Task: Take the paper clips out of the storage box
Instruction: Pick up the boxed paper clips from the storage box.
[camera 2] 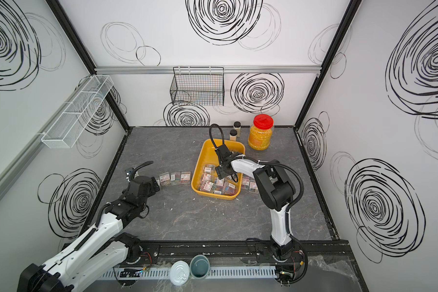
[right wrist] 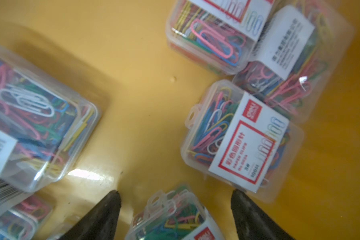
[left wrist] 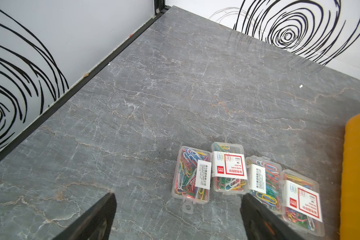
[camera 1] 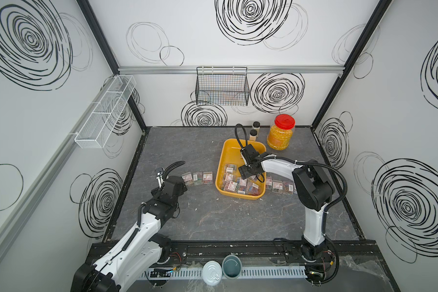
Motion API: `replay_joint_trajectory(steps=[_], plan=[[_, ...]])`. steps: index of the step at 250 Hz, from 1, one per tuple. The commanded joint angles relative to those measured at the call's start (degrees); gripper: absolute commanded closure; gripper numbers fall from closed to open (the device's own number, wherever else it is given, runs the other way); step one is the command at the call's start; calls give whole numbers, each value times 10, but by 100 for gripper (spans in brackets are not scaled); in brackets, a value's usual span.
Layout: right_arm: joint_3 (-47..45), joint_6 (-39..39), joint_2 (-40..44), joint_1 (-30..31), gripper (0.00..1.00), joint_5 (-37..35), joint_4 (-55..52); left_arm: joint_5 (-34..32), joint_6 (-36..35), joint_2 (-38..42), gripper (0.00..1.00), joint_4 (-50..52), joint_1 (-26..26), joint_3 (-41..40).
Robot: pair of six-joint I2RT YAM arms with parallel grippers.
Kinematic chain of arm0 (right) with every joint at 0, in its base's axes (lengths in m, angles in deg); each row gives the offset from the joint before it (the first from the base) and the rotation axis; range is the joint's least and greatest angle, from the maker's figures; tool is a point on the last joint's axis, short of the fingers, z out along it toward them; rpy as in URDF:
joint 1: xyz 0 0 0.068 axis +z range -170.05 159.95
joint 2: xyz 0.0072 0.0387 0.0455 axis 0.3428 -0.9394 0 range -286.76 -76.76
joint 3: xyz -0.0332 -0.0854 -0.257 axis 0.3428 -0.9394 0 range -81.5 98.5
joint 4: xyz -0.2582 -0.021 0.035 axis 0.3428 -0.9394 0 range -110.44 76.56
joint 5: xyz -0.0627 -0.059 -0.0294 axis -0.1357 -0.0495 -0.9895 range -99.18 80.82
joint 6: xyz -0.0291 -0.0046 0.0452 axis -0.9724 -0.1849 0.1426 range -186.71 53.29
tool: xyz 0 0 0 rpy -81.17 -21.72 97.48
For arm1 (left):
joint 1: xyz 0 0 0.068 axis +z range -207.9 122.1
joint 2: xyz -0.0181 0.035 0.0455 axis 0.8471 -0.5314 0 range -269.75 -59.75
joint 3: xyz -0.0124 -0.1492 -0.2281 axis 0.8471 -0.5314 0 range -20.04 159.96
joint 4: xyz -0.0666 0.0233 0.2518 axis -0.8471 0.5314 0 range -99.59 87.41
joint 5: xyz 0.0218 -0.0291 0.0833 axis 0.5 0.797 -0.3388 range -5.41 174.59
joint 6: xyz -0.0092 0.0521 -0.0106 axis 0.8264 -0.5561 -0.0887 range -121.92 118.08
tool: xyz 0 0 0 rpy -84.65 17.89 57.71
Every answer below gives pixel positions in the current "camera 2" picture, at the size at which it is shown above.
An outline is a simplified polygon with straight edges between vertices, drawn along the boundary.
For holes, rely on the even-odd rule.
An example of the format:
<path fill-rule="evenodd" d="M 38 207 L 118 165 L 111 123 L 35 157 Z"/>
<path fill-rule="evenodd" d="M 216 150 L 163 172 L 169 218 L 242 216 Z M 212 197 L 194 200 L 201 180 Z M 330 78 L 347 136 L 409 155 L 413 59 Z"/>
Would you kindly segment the yellow plastic tray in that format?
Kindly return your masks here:
<path fill-rule="evenodd" d="M 232 152 L 239 152 L 242 154 L 246 153 L 245 146 L 241 142 L 225 140 L 225 145 Z M 191 188 L 193 189 L 193 191 L 195 191 L 198 195 L 202 195 L 204 197 L 211 197 L 211 198 L 217 198 L 222 200 L 234 200 L 241 191 L 241 183 L 242 183 L 243 175 L 238 174 L 238 182 L 237 183 L 234 182 L 236 186 L 236 194 L 234 195 L 219 195 L 214 193 L 203 192 L 200 191 L 198 187 L 200 187 L 201 176 L 203 175 L 202 170 L 205 164 L 214 164 L 216 166 L 219 165 L 219 159 L 217 158 L 217 155 L 215 153 L 215 147 L 213 146 L 210 139 L 204 141 L 197 160 L 197 164 L 195 166 L 192 175 Z"/>

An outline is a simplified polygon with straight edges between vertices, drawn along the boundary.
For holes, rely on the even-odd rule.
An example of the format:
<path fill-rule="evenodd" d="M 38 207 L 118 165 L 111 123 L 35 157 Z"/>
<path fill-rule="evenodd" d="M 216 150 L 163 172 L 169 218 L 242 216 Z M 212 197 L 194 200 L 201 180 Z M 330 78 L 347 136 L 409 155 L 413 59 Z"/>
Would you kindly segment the paper clip box table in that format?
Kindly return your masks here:
<path fill-rule="evenodd" d="M 259 193 L 258 186 L 254 180 L 249 182 L 249 192 L 250 193 Z"/>
<path fill-rule="evenodd" d="M 189 171 L 181 172 L 180 183 L 181 184 L 190 184 L 191 183 L 191 172 L 189 172 Z"/>

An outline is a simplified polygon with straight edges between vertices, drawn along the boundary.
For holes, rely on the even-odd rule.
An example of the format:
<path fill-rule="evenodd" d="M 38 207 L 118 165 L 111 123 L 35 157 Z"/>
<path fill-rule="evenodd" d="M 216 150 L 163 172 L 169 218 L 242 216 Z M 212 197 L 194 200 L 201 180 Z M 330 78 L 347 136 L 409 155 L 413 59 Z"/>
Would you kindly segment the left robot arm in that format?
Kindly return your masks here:
<path fill-rule="evenodd" d="M 130 179 L 127 189 L 106 204 L 96 222 L 64 250 L 41 265 L 30 264 L 21 273 L 19 292 L 82 292 L 116 265 L 137 264 L 150 254 L 141 241 L 126 232 L 134 219 L 148 212 L 147 200 L 159 192 L 154 177 Z"/>

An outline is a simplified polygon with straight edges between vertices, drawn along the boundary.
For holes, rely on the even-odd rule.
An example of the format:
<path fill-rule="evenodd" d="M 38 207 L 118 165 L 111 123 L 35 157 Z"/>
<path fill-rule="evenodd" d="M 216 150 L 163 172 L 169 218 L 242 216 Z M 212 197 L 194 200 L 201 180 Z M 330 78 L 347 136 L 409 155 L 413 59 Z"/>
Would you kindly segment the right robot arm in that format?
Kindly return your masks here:
<path fill-rule="evenodd" d="M 290 209 L 302 198 L 304 186 L 301 177 L 280 162 L 261 161 L 233 153 L 225 145 L 215 147 L 219 166 L 215 168 L 219 178 L 235 178 L 237 174 L 254 178 L 260 198 L 271 214 L 271 243 L 273 257 L 283 262 L 294 251 L 297 239 L 291 229 Z"/>

